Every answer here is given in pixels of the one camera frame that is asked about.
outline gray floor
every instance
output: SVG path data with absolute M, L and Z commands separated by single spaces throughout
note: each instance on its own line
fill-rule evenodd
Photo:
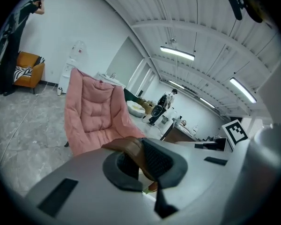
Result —
M 38 85 L 36 94 L 44 88 Z M 65 95 L 59 97 L 52 89 L 47 86 L 38 96 L 27 88 L 0 95 L 0 174 L 21 195 L 73 156 L 64 147 Z

